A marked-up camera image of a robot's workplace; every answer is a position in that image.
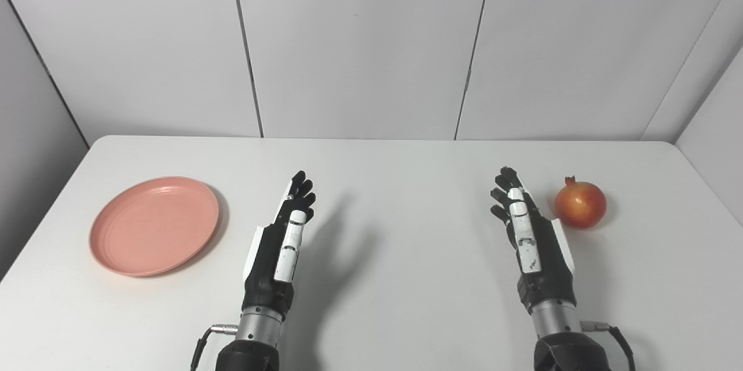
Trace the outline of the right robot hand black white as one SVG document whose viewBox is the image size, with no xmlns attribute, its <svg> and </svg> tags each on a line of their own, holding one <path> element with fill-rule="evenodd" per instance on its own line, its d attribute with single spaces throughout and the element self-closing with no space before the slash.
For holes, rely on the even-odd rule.
<svg viewBox="0 0 743 371">
<path fill-rule="evenodd" d="M 517 292 L 528 313 L 541 302 L 560 300 L 577 305 L 574 276 L 565 259 L 554 223 L 539 211 L 517 171 L 506 165 L 495 177 L 490 211 L 505 225 L 515 250 L 520 278 Z"/>
</svg>

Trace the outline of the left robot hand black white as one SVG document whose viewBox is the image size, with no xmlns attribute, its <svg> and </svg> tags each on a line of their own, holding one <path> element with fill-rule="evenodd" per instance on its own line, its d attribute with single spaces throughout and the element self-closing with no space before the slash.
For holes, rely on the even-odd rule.
<svg viewBox="0 0 743 371">
<path fill-rule="evenodd" d="M 246 259 L 241 309 L 269 309 L 286 320 L 305 225 L 314 216 L 313 182 L 300 170 L 290 179 L 272 223 L 257 228 Z"/>
</svg>

